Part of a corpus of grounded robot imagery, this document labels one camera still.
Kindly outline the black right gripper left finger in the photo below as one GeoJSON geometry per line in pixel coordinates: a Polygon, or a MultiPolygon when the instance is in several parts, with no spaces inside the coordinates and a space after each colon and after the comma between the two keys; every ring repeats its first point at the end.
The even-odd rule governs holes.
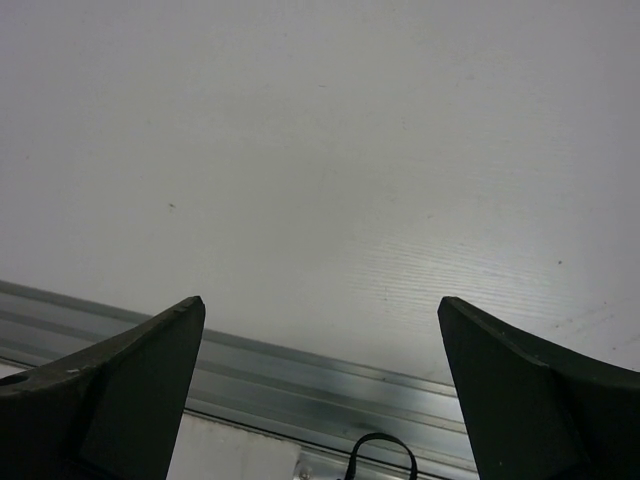
{"type": "Polygon", "coordinates": [[[4,479],[164,479],[205,321],[189,297],[1,381],[4,479]]]}

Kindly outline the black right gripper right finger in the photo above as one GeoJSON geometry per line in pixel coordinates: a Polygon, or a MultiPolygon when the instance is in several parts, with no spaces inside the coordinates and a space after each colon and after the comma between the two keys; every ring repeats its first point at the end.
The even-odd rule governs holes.
{"type": "Polygon", "coordinates": [[[638,373],[457,297],[438,319],[480,478],[638,478],[638,373]]]}

